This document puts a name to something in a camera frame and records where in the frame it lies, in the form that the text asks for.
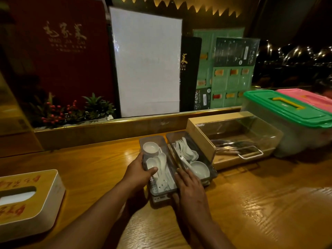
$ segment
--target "mao jia cai logo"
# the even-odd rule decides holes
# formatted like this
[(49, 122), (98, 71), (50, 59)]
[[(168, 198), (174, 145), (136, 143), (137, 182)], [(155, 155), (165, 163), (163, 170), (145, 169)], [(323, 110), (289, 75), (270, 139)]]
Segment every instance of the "mao jia cai logo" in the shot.
[(82, 53), (86, 49), (88, 38), (82, 34), (81, 24), (67, 25), (65, 22), (58, 23), (57, 30), (51, 26), (49, 21), (43, 26), (45, 33), (48, 35), (50, 46), (62, 52)]
[(182, 54), (182, 60), (181, 60), (181, 71), (185, 71), (186, 70), (186, 64), (188, 63), (186, 61), (186, 53)]

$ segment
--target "red menu board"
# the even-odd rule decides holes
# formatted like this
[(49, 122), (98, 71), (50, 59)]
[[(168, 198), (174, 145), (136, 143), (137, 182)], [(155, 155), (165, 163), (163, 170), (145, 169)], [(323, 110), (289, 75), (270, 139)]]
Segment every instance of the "red menu board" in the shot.
[(41, 87), (62, 105), (114, 102), (105, 10), (99, 0), (8, 0)]

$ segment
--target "yellow handle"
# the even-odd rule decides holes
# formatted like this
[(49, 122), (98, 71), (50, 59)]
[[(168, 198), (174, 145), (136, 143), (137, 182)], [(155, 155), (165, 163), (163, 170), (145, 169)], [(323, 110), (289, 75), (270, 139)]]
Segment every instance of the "yellow handle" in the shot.
[(295, 104), (294, 102), (291, 102), (289, 100), (286, 100), (284, 98), (281, 98), (281, 97), (276, 97), (276, 98), (272, 98), (273, 101), (277, 101), (277, 100), (280, 100), (286, 104), (289, 104), (289, 105), (292, 105), (293, 107), (295, 107), (296, 109), (305, 109), (305, 107), (301, 106), (301, 105), (298, 105), (298, 104)]

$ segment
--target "person's left hand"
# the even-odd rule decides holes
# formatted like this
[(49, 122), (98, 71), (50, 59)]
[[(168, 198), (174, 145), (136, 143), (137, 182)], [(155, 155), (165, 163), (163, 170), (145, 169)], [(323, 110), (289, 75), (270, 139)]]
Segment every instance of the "person's left hand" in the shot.
[(126, 184), (129, 184), (133, 188), (133, 192), (135, 193), (140, 189), (143, 189), (145, 185), (150, 180), (150, 177), (153, 176), (157, 171), (157, 167), (153, 167), (148, 171), (145, 171), (142, 167), (142, 159), (143, 153), (139, 153), (135, 160), (133, 160), (127, 167), (126, 173), (123, 176), (123, 181)]

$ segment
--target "green lid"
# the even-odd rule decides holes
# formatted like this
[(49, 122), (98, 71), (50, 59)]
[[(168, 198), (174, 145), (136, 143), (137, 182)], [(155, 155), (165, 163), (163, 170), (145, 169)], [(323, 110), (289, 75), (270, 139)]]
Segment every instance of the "green lid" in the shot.
[(272, 90), (256, 90), (245, 92), (244, 96), (276, 115), (302, 126), (332, 127), (332, 114), (282, 93)]

